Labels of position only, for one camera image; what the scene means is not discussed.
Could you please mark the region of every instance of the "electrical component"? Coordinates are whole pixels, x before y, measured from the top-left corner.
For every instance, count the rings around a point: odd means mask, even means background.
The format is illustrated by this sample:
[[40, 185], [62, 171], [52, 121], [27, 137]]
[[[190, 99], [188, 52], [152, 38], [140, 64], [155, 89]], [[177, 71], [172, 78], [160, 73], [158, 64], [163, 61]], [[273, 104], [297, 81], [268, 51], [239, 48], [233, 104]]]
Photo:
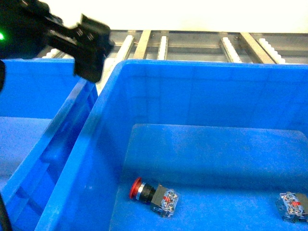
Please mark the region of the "electrical component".
[[173, 189], [167, 189], [159, 185], [155, 190], [151, 185], [141, 182], [141, 177], [133, 183], [130, 192], [130, 199], [134, 197], [144, 203], [151, 205], [151, 210], [161, 217], [172, 217], [179, 200], [179, 194]]
[[295, 223], [308, 222], [308, 198], [301, 193], [281, 193], [276, 206], [284, 221]]

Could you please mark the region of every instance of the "blue plastic bin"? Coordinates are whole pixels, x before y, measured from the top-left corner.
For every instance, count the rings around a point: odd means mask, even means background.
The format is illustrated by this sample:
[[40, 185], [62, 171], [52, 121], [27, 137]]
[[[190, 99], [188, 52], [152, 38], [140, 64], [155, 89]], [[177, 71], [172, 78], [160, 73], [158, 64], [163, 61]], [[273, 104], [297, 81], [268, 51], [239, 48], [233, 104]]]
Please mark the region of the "blue plastic bin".
[[[307, 89], [306, 65], [120, 63], [35, 230], [308, 230], [275, 205], [308, 193]], [[137, 177], [180, 193], [172, 219]]]
[[79, 81], [72, 77], [72, 61], [5, 60], [5, 65], [5, 87], [0, 93], [0, 190]]
[[72, 61], [6, 65], [0, 94], [1, 194], [14, 230], [27, 231], [36, 227], [97, 92], [95, 84], [73, 77]]

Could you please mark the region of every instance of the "metal frame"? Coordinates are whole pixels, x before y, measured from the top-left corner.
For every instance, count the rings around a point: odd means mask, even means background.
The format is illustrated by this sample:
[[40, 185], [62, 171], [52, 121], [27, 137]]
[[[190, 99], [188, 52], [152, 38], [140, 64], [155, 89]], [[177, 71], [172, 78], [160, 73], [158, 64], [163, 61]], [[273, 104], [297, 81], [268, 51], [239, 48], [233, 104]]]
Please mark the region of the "metal frame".
[[[135, 37], [129, 58], [266, 64], [285, 59], [286, 63], [308, 64], [308, 34], [113, 30], [115, 49], [110, 57], [116, 56], [127, 35]], [[230, 41], [229, 49], [222, 43], [224, 37]], [[261, 38], [271, 48], [261, 45]]]

